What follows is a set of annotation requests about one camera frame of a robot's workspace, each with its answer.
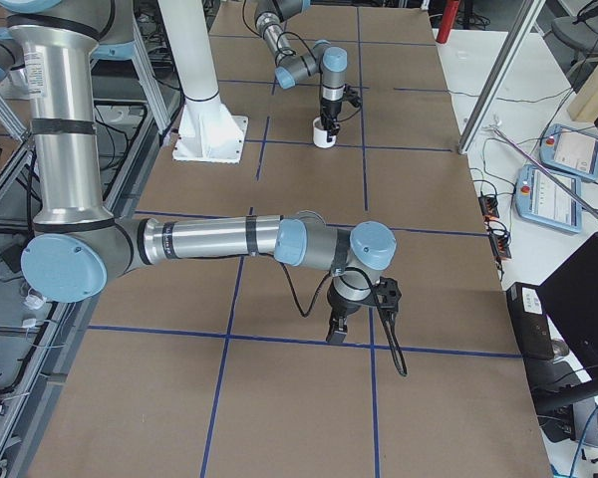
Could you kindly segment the white smiley mug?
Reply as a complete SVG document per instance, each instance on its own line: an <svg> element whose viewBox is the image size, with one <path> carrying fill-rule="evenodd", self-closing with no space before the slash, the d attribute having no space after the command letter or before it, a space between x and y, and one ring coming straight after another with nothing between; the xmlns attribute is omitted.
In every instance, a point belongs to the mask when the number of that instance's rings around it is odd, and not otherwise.
<svg viewBox="0 0 598 478"><path fill-rule="evenodd" d="M319 117L313 119L312 126L312 141L315 146L326 149L333 147L336 144L337 136L330 134L323 128Z"/></svg>

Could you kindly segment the black power strip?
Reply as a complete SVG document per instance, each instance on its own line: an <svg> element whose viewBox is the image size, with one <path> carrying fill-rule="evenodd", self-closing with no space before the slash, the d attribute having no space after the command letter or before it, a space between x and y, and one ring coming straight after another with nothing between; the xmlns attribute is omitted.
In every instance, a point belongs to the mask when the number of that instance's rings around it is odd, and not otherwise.
<svg viewBox="0 0 598 478"><path fill-rule="evenodd" d="M500 220L496 195L481 193L478 197L478 203L494 260L500 264L503 260L511 258L511 233Z"/></svg>

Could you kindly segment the black box device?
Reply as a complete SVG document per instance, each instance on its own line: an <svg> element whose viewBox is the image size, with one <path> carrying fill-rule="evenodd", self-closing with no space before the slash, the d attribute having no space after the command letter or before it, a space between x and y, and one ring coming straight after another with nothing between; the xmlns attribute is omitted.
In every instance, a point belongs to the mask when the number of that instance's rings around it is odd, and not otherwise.
<svg viewBox="0 0 598 478"><path fill-rule="evenodd" d="M554 351L547 316L534 285L515 282L506 290L515 339L526 359L552 360Z"/></svg>

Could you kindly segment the near teach pendant tablet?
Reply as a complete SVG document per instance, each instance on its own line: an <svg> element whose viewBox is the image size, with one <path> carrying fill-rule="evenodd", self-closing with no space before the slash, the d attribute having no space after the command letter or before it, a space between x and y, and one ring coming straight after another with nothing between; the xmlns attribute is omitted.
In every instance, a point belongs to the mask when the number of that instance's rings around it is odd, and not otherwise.
<svg viewBox="0 0 598 478"><path fill-rule="evenodd" d="M532 164L518 172L515 208L529 222L568 234L582 230L581 205Z"/></svg>

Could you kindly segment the teach pendant tablet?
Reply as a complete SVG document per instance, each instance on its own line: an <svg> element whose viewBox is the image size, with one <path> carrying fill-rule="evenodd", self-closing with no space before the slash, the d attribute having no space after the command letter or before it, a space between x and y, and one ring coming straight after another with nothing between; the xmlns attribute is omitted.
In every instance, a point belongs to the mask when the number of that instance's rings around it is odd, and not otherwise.
<svg viewBox="0 0 598 478"><path fill-rule="evenodd" d="M518 172L515 208L529 222L568 234L582 230L581 205L532 164Z"/></svg>
<svg viewBox="0 0 598 478"><path fill-rule="evenodd" d="M598 179L598 136L556 123L540 142L540 160L547 167L574 174L583 181Z"/></svg>

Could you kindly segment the black laptop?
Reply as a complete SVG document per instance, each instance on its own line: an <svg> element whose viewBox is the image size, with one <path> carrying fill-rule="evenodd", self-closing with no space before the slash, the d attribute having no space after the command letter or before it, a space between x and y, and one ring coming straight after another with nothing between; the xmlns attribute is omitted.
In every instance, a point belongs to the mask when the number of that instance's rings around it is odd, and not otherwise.
<svg viewBox="0 0 598 478"><path fill-rule="evenodd" d="M590 374L590 379L532 393L542 415L598 396L598 232L591 235L536 289L543 313Z"/></svg>

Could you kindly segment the far teach pendant tablet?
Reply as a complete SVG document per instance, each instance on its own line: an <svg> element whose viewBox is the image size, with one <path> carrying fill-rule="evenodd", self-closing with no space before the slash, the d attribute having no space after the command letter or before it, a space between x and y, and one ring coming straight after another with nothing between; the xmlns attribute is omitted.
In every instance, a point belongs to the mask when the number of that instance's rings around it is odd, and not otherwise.
<svg viewBox="0 0 598 478"><path fill-rule="evenodd" d="M574 174L583 181L598 179L598 136L556 123L540 142L540 160L547 167Z"/></svg>

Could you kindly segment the white pedestal column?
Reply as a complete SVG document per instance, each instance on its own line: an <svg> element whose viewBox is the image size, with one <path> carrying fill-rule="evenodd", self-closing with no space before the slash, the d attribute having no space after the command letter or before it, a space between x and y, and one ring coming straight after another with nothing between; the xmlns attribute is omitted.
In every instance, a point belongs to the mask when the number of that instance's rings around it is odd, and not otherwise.
<svg viewBox="0 0 598 478"><path fill-rule="evenodd" d="M248 118L232 115L220 97L202 3L161 0L158 5L184 96L173 158L239 162Z"/></svg>

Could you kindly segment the aluminium frame post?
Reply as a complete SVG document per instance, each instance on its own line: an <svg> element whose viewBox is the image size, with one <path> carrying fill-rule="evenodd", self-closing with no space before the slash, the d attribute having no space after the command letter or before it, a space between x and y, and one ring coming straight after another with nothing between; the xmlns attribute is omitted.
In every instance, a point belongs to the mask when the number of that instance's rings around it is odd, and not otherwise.
<svg viewBox="0 0 598 478"><path fill-rule="evenodd" d="M530 33L545 3L545 0L525 0L522 2L460 136L457 145L459 154L467 154L474 143L475 137L496 99L514 59L519 53L524 39Z"/></svg>

